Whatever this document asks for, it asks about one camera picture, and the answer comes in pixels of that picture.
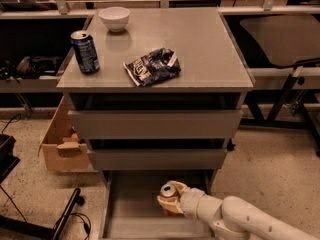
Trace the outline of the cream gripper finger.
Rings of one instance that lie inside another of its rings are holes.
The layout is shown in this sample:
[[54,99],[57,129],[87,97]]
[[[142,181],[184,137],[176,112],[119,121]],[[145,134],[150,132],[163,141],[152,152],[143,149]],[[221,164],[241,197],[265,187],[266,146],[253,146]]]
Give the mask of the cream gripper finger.
[[166,212],[170,212],[172,214],[183,214],[178,197],[164,198],[162,196],[158,196],[157,201]]
[[179,181],[170,181],[171,186],[171,197],[181,197],[188,189],[189,187]]

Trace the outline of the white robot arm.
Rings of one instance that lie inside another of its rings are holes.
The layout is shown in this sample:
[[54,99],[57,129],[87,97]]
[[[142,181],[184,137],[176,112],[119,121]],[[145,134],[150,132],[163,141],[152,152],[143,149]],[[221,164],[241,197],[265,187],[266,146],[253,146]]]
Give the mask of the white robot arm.
[[167,215],[202,221],[223,240],[249,240],[251,235],[262,240],[319,240],[239,197],[221,200],[178,181],[164,184],[157,200]]

